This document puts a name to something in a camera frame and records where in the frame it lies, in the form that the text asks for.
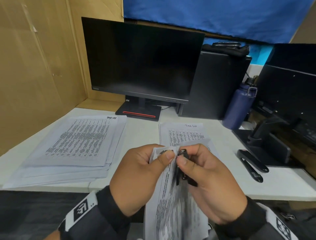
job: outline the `black case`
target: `black case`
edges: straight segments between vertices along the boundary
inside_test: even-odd
[[[241,84],[251,57],[201,51],[189,102],[177,105],[182,117],[223,119],[234,91]]]

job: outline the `fingernail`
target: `fingernail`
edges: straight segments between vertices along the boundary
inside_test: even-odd
[[[184,156],[179,156],[177,159],[178,159],[178,163],[181,165],[185,165],[187,162],[187,159]]]
[[[169,161],[174,159],[174,152],[171,150],[166,151],[166,157]]]

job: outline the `hand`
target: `hand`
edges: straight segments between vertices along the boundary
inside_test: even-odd
[[[128,150],[111,179],[111,194],[128,217],[149,201],[158,178],[174,159],[174,152],[166,151],[148,164],[153,148],[160,147],[163,146],[150,144]]]
[[[237,219],[247,206],[247,198],[228,168],[204,145],[181,147],[190,160],[177,157],[179,168],[194,179],[198,186],[189,185],[199,208],[217,224]]]

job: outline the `desk surface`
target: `desk surface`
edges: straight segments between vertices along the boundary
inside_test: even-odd
[[[114,112],[75,108],[66,116],[89,114],[114,114]],[[56,122],[0,157],[0,186],[33,151]],[[161,112],[160,122],[203,123],[218,151],[221,161],[229,168],[244,193],[249,197],[267,200],[316,201],[316,181],[302,169],[269,167],[270,172],[262,174],[263,183],[253,180],[243,164],[235,156],[238,149],[243,149],[243,145],[230,130],[221,125],[220,121],[178,117],[173,108],[168,108]],[[127,118],[125,137],[121,141],[123,147],[119,159],[122,159],[130,148],[149,143],[159,144],[158,122]],[[91,183],[33,186],[16,188],[15,190],[49,192],[90,192],[92,190],[100,190],[110,183],[118,164],[119,161],[111,165],[107,178],[97,179]]]

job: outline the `monitor stand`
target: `monitor stand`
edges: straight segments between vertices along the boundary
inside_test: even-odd
[[[145,98],[139,98],[138,103],[124,102],[115,112],[116,115],[126,115],[139,119],[158,121],[161,107],[145,103]]]
[[[290,148],[270,133],[273,124],[284,123],[281,118],[271,117],[261,121],[252,130],[233,130],[245,148],[260,162],[271,167],[305,168],[296,159],[290,158]]]

